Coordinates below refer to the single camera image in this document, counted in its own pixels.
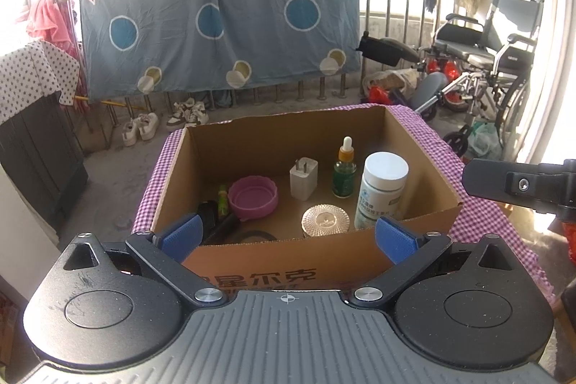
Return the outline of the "black oval case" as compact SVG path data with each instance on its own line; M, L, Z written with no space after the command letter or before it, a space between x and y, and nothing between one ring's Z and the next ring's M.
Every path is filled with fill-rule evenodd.
M203 238L211 235L219 224L218 202L214 200L199 204L196 213L200 216L203 225Z

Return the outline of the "black cylinder tube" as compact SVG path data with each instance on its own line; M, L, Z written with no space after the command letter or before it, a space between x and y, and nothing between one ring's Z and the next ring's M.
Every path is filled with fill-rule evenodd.
M224 218L217 222L214 228L211 228L208 233L204 235L202 245L222 244L228 236L238 229L240 224L240 219L233 212L225 215Z

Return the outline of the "green lip balm tube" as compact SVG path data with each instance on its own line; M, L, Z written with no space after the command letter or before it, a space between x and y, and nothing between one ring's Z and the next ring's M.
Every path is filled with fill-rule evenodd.
M229 215L228 187L222 184L218 191L218 218L224 219Z

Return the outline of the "white vitamin bottle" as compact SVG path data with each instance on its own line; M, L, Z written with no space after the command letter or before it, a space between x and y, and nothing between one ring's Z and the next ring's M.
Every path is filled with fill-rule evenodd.
M391 152L375 152L364 162L354 214L356 230L375 226L382 216L394 216L409 175L409 165Z

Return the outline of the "black tape roll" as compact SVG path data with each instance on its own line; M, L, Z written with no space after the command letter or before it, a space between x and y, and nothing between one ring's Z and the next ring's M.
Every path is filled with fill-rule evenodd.
M266 243L275 242L276 237L262 230L249 230L249 231L237 231L225 238L225 243L229 245L236 244L254 244L254 243Z

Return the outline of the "pink plastic lid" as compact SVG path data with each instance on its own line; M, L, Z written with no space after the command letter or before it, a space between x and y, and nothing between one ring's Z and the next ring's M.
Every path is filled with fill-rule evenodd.
M268 177L246 176L229 187L229 207L241 221L264 218L277 206L278 189Z

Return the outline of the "green dropper bottle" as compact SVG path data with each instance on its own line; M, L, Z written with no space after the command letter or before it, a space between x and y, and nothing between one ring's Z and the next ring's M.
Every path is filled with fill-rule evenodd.
M356 164L352 138L345 136L338 152L338 160L333 166L332 191L338 198L347 198L354 191Z

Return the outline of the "white charger plug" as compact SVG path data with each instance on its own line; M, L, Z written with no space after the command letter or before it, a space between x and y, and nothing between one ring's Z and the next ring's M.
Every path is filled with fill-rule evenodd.
M290 169L291 196L299 201L307 201L317 188L318 161L302 157Z

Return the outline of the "green plastic bag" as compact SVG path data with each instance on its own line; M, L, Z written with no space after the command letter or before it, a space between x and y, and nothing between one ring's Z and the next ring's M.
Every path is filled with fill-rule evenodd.
M468 137L468 152L473 157L499 160L502 146L494 123L476 122Z

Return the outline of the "white green sneaker pair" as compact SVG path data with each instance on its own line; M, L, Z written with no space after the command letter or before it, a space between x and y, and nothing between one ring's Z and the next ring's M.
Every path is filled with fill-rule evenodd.
M179 128L203 126L208 122L205 103L202 100L188 98L186 101L173 104L173 113L166 122L166 128L168 131L175 131Z

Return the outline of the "wheelchair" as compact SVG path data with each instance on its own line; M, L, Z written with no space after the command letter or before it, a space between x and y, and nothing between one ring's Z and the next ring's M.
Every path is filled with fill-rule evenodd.
M364 58L395 66L405 60L420 77L412 95L393 86L383 101L402 104L425 121L445 106L465 115L465 123L444 140L457 156L469 148L478 122L493 124L505 147L526 105L545 0L492 0L485 21L449 14L429 48L415 50L391 38L360 38Z

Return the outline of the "dark cabinet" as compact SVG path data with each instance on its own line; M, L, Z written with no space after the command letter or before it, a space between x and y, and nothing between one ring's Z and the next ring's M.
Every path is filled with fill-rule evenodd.
M56 95L38 99L1 125L1 164L32 208L62 230L88 174Z

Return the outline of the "polka dot white cloth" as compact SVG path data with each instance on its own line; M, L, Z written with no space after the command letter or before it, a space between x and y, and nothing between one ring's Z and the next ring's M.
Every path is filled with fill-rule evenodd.
M43 40L2 55L0 123L53 94L60 105L73 105L79 76L79 61Z

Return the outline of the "blue patterned bedsheet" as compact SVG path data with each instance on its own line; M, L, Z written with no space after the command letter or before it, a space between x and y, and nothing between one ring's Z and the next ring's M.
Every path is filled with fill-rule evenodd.
M223 91L358 72L359 0L80 0L88 95Z

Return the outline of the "pink hanging garment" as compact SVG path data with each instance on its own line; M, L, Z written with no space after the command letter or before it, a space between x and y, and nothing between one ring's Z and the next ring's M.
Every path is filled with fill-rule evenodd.
M35 51L44 55L48 91L59 93L59 104L86 113L86 79L80 45L74 29L74 11L66 0L28 0L23 12L26 33Z

